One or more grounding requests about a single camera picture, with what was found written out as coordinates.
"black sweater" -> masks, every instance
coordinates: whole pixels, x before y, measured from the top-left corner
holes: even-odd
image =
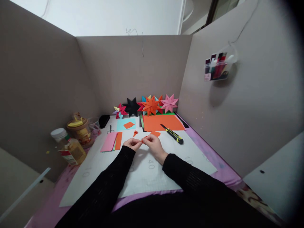
[[[251,207],[222,182],[169,154],[163,171],[183,193],[151,195],[111,213],[132,164],[135,151],[123,146],[115,160],[77,200],[56,227],[272,227],[273,222]]]

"white cutting mat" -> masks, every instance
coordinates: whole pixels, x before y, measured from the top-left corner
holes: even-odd
[[[138,131],[135,138],[141,139],[149,135],[150,132],[143,132],[142,128],[139,128],[139,118],[134,118],[136,118],[136,130]],[[77,170],[59,207],[73,205],[118,155],[119,150],[105,153],[99,152],[107,136],[106,131],[110,128],[110,123],[112,123],[112,129],[116,131],[115,120],[111,118],[107,127],[102,130],[102,134],[96,139],[87,158]],[[134,129],[123,131],[121,146],[124,141],[133,137],[134,131]],[[160,132],[159,139],[167,153],[176,154],[182,160],[209,175],[217,171],[185,131],[175,131],[184,139],[183,145],[178,144],[167,132]],[[119,198],[143,192],[175,189],[181,189],[181,187],[162,171],[162,166],[150,154],[148,146],[143,144],[134,156]]]

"yellow utility knife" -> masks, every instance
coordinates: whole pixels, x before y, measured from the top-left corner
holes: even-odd
[[[166,128],[164,125],[161,124],[161,126],[166,130],[166,132],[168,132],[169,135],[172,136],[172,138],[174,138],[174,140],[176,140],[180,145],[182,145],[184,143],[184,140],[176,133],[174,133],[173,131],[171,131],[169,128]]]

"gray partition board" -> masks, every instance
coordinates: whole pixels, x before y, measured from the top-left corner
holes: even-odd
[[[77,37],[103,114],[111,114],[127,98],[141,101],[142,96],[173,93],[178,98],[191,37]]]
[[[211,54],[234,41],[257,1],[246,1],[193,35],[178,113],[242,177],[303,131],[300,44],[286,6],[260,1],[234,43],[225,81],[204,81]]]
[[[101,105],[74,36],[8,0],[0,15],[0,146],[55,182],[67,162],[50,132]]]

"plastic holder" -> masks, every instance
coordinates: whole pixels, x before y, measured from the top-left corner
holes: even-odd
[[[232,64],[238,60],[238,52],[230,42],[217,52],[217,56],[222,52],[227,53],[226,60],[218,61],[216,64],[209,63],[205,65],[205,81],[225,80],[228,78]]]

